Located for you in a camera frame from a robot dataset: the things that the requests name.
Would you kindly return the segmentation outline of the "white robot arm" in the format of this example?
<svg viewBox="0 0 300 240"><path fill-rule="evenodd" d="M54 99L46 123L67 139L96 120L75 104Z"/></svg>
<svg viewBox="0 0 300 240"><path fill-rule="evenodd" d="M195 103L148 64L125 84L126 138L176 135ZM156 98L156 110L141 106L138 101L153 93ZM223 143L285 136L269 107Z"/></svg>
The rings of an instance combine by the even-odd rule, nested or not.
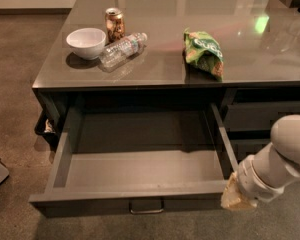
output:
<svg viewBox="0 0 300 240"><path fill-rule="evenodd" d="M270 131L270 143L247 156L231 174L221 196L227 210L250 210L259 202L269 203L285 187L300 181L300 115L277 120Z"/></svg>

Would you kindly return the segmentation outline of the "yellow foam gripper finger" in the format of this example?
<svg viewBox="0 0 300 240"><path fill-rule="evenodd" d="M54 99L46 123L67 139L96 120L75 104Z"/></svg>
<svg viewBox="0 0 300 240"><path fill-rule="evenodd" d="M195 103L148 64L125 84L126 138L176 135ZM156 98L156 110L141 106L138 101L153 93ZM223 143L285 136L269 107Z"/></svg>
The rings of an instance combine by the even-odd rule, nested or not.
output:
<svg viewBox="0 0 300 240"><path fill-rule="evenodd" d="M233 172L221 196L221 207L230 211L247 211L257 207L257 202L239 190L237 173Z"/></svg>

